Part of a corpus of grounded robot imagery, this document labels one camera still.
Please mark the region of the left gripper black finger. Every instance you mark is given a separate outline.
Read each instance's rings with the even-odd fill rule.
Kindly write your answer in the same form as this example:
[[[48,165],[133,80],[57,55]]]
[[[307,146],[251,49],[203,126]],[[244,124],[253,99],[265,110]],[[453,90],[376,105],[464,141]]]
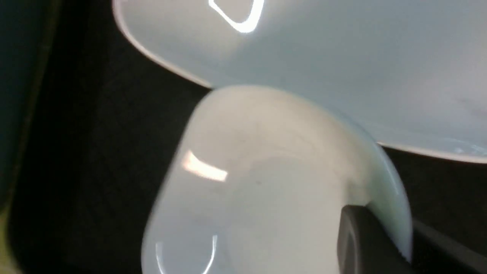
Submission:
[[[486,257],[426,224],[413,222],[412,262],[364,206],[341,210],[336,245],[341,274],[485,274]]]

